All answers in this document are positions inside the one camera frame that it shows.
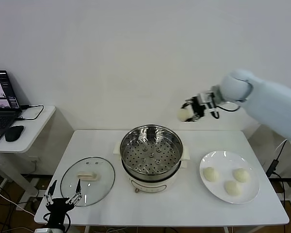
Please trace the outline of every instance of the stainless steel steamer basket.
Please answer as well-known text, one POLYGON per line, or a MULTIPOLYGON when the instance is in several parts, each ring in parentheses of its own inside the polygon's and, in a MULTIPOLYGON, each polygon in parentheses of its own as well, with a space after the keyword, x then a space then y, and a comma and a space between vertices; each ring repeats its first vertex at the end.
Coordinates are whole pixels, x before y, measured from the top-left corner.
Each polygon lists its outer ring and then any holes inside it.
POLYGON ((183 145, 175 132, 158 125, 144 125, 127 133, 120 155, 128 174, 144 182, 171 177, 180 167, 183 145))

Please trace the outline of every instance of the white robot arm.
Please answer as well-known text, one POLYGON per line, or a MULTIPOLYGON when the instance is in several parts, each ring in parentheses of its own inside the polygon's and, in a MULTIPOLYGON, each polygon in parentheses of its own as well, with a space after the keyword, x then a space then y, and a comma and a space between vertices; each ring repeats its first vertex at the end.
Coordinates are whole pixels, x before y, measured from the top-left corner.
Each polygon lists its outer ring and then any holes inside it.
POLYGON ((178 113, 181 121, 196 121, 208 109, 219 118, 217 107, 232 102, 242 107, 260 124, 291 141, 291 89, 255 77, 251 72, 235 70, 220 85, 186 100, 178 113))

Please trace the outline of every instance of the computer mouse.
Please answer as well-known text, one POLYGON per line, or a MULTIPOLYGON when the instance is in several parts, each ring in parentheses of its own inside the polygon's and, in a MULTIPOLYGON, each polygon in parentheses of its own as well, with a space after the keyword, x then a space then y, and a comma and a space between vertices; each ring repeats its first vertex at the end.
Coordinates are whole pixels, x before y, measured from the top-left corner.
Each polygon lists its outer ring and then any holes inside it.
POLYGON ((7 142, 14 142, 19 139, 21 132, 23 132, 24 126, 22 125, 15 125, 9 128, 4 136, 5 136, 5 141, 7 142))

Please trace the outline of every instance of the laptop screen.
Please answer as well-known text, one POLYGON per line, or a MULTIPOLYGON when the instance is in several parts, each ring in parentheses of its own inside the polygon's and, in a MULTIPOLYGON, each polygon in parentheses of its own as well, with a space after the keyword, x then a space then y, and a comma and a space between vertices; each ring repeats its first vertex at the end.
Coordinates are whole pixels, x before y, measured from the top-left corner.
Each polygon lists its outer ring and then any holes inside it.
POLYGON ((0 71, 0 109, 19 109, 14 91, 6 72, 0 71))

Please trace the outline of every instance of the white plate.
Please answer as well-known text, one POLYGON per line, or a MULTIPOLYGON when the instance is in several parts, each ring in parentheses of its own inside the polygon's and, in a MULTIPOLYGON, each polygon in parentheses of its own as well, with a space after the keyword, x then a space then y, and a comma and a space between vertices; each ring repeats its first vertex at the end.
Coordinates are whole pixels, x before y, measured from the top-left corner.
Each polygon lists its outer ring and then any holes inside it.
POLYGON ((260 190, 259 179, 254 169, 242 157, 229 151, 213 151, 205 155, 199 165, 199 174, 210 192, 229 203, 244 204, 250 202, 260 190), (219 172, 220 176, 217 182, 209 182, 204 177, 204 168, 210 166, 219 172), (241 183, 233 177, 233 170, 238 168, 244 168, 249 172, 250 181, 241 183), (224 189, 226 181, 236 181, 242 189, 242 194, 236 197, 227 194, 224 189))

